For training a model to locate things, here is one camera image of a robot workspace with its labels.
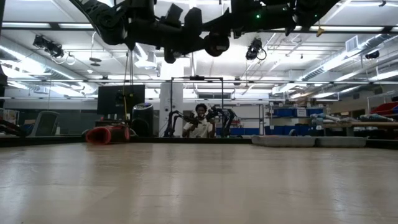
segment ceiling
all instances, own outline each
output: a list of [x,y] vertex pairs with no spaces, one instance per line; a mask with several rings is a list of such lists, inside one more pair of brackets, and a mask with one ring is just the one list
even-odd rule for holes
[[[171,3],[183,9],[180,19],[190,8],[189,0],[158,0],[155,7],[157,16],[164,16]],[[229,1],[223,1],[222,5],[218,0],[196,0],[197,7],[202,10],[204,22],[214,19],[222,14],[222,11],[230,7]],[[381,1],[350,1],[349,4],[336,5],[320,23],[324,25],[341,26],[395,26],[398,24],[396,13],[398,1],[389,0],[384,7],[379,7]],[[83,14],[76,9],[72,3],[66,0],[6,0],[4,21],[16,22],[88,22]],[[46,38],[62,44],[63,49],[70,52],[76,58],[76,63],[62,66],[70,71],[86,78],[101,78],[108,75],[109,78],[124,78],[126,67],[127,47],[124,45],[105,44],[98,35],[87,31],[52,31],[52,30],[3,30],[1,35],[28,48],[44,57],[50,58],[48,53],[39,50],[32,45],[35,35],[44,35]],[[306,70],[322,62],[330,55],[345,48],[345,42],[356,34],[323,34],[316,37],[315,34],[284,34],[271,32],[244,34],[239,39],[230,39],[229,50],[220,57],[212,57],[204,50],[194,52],[195,75],[207,77],[224,77],[233,79],[238,76],[243,80],[290,80],[287,75],[289,70]],[[247,61],[245,54],[248,45],[253,38],[260,37],[265,44],[267,41],[267,58],[263,61]],[[388,49],[381,49],[381,57],[389,57],[396,47],[396,40],[389,42]],[[154,47],[141,45],[146,52],[154,52],[157,55],[157,63],[161,65],[162,50],[155,50]],[[89,61],[90,57],[100,58],[100,67],[93,67]],[[177,59],[184,64],[184,75],[192,75],[192,61],[189,57]],[[353,58],[348,63],[333,69],[334,72],[343,74],[361,68],[359,58]],[[136,77],[140,79],[157,78],[155,70],[134,67]],[[270,90],[274,85],[256,85],[254,88]]]

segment man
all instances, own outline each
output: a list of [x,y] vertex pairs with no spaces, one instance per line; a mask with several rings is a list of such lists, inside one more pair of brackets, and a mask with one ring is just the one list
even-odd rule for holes
[[215,123],[213,120],[207,121],[205,114],[207,106],[200,103],[196,106],[195,111],[198,114],[199,123],[197,125],[187,123],[182,131],[184,138],[213,138],[216,131]]

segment red object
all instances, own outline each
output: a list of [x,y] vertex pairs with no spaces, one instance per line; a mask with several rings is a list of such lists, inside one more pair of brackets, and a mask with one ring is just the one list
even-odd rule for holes
[[129,142],[130,130],[125,125],[96,127],[86,134],[86,141],[93,144]]
[[371,113],[376,113],[378,115],[389,115],[393,114],[393,109],[398,106],[398,102],[392,102],[392,103],[384,103],[377,108],[374,108]]

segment motion capture camera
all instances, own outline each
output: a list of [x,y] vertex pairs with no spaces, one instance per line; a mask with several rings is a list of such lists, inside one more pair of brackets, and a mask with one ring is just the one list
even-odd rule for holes
[[49,41],[42,35],[36,35],[35,40],[33,41],[33,46],[44,49],[45,52],[55,58],[62,58],[64,55],[62,45]]
[[262,51],[262,42],[260,38],[254,38],[251,42],[248,51],[246,52],[246,59],[254,60],[257,58],[260,51]]

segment wooden floor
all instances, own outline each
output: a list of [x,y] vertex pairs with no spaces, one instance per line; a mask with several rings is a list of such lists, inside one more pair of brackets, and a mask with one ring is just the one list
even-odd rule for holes
[[239,144],[0,149],[1,224],[398,223],[398,151]]

